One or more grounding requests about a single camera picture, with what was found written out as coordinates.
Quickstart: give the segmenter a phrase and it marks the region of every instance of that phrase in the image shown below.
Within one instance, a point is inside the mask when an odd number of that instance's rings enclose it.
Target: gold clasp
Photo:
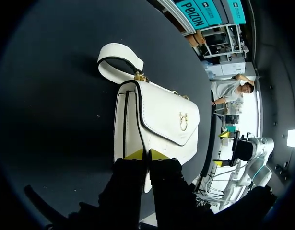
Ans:
[[[179,113],[179,118],[180,118],[179,126],[180,126],[181,131],[186,131],[186,129],[188,127],[188,114],[185,113],[185,115],[182,115],[181,112],[180,112]]]
[[[144,75],[144,73],[139,73],[138,71],[134,74],[134,80],[143,81],[149,83],[148,77]]]

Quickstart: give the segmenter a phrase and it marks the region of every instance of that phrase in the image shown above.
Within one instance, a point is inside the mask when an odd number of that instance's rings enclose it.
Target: gold hardware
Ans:
[[[137,80],[137,81],[143,81],[143,82],[147,82],[147,83],[149,83],[149,79],[148,79],[148,77],[146,77],[146,76],[144,75],[144,73],[139,73],[138,71],[135,73],[133,79],[134,79],[134,80]]]
[[[188,96],[186,96],[186,95],[182,95],[181,97],[183,97],[183,98],[187,99],[188,101],[190,100],[190,99],[189,99],[189,97],[188,97]]]
[[[185,115],[182,115],[181,112],[180,112],[179,113],[179,118],[180,118],[179,126],[180,126],[181,131],[186,131],[186,129],[188,127],[188,114],[186,113]],[[186,122],[186,127],[185,128],[182,126],[183,121]]]
[[[137,80],[137,81],[143,81],[143,82],[149,83],[149,78],[146,77],[144,75],[144,73],[139,73],[138,71],[134,74],[134,78],[133,79],[134,80]],[[178,92],[177,91],[173,90],[172,92],[173,92],[173,94],[178,95]],[[190,100],[189,97],[186,96],[186,95],[181,95],[181,97],[182,98],[185,98],[187,100]]]

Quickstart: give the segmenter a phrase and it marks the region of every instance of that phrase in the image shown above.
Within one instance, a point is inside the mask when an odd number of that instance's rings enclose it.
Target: dark table surface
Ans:
[[[199,148],[183,166],[191,182],[209,141],[208,77],[180,32],[144,0],[46,0],[19,22],[0,62],[0,161],[28,209],[30,184],[63,215],[80,201],[97,205],[113,162],[118,85],[97,72],[100,48],[125,44],[144,60],[151,81],[186,94],[200,110]],[[141,217],[154,211],[142,196]]]

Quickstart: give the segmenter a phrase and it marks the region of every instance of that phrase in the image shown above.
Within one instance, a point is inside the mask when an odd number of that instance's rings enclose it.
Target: sign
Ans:
[[[194,2],[203,13],[209,26],[222,24],[219,12],[212,0],[194,0]]]
[[[195,30],[208,27],[206,19],[194,0],[181,1],[176,3],[176,5],[183,12]]]
[[[245,24],[245,17],[240,0],[227,0],[235,24]]]

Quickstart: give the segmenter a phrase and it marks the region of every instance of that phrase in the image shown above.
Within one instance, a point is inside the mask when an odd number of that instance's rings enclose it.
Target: light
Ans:
[[[256,91],[256,98],[257,98],[257,111],[258,111],[258,127],[257,127],[257,137],[260,137],[260,130],[261,130],[261,110],[260,110],[260,97],[259,92]]]
[[[288,131],[287,146],[295,147],[295,129]]]

